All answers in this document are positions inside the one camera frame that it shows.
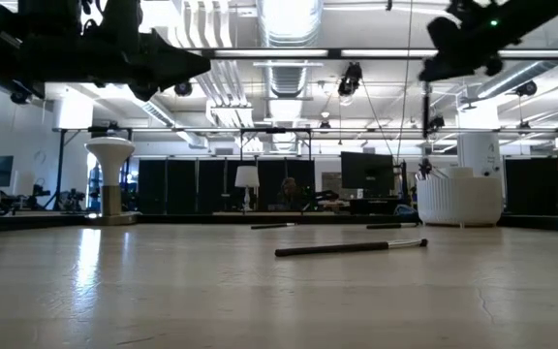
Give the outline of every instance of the wooden floor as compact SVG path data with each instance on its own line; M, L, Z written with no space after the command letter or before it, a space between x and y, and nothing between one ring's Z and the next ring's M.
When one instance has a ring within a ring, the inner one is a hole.
M278 247L427 248L275 259ZM558 233L139 225L0 234L0 348L557 348Z

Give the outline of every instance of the person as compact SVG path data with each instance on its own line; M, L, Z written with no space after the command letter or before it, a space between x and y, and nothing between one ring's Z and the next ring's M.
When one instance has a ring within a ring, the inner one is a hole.
M277 194L278 204L282 204L288 210L302 210L302 191L296 185L296 180L287 177L281 184L281 191Z

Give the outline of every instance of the computer monitor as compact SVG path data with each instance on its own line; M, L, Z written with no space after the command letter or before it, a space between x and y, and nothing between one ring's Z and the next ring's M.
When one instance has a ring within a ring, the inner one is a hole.
M346 189L364 189L386 196L395 189L395 172L391 155L342 151L341 184Z

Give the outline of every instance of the ceiling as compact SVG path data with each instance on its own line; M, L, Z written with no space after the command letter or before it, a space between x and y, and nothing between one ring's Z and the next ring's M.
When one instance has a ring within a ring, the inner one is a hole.
M415 0L411 4L408 0L394 0L394 9L387 12L384 9L386 2L327 0L322 14L317 47L432 48L426 25L435 16L444 14L448 2L448 0ZM11 8L15 6L15 1L3 3ZM166 16L166 8L172 6L171 0L142 1L142 6L145 14L142 27L156 27L160 33L165 34L166 28L176 25L176 18ZM200 6L201 17L203 17L202 2ZM233 45L237 48L259 47L261 40L256 2L232 0L229 6ZM552 43L557 39L558 17L527 35L520 47L552 48ZM421 68L420 62L361 61L365 84L357 90L354 101L349 106L341 107L335 92L336 83L345 72L348 62L326 60L320 63L322 64L320 67L309 68L307 88L302 96L305 101L300 116L293 121L294 127L318 127L323 119L322 111L329 112L329 120L333 128L340 127L340 122L343 128L376 127L375 115L383 126L420 125L421 87L417 81ZM237 61L236 64L247 100L253 108L253 121L259 125L264 125L265 122L269 125L268 122L272 122L272 115L267 107L268 92L264 82L264 69L254 67L254 61L251 60ZM516 64L507 62L506 70L513 70ZM455 95L462 96L467 93L467 90L489 79L484 75L476 75L434 83L432 101L445 98L444 103L437 104L437 112L445 117L448 126L455 125L457 114ZM320 87L321 82L324 83L325 88ZM499 120L502 126L516 125L521 117L546 115L550 111L558 110L558 67L537 77L535 82L538 84L539 93L534 97L523 98L520 106L515 96L503 95L495 98L499 105ZM194 92L190 97L176 97L170 89L158 94L155 101L172 113L179 126L213 126L205 117L207 98L200 87L194 81L192 83ZM95 93L93 98L97 106L94 112L95 119L117 120L120 125L132 127L155 125L148 114L140 108L140 104L131 101L129 96L96 90L92 86L86 87ZM53 93L51 97L57 98L57 93ZM558 127L558 115L545 118L539 126ZM322 137L336 138L337 135L328 134ZM348 135L348 138L357 137L379 138L380 135ZM538 140L552 138L551 135L536 137Z

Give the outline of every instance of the lamp shade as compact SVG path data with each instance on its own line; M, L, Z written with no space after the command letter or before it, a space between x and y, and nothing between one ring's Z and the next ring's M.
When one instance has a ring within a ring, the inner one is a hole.
M260 178L258 177L258 168L255 166L239 166L236 172L236 187L240 188L257 188L260 186Z

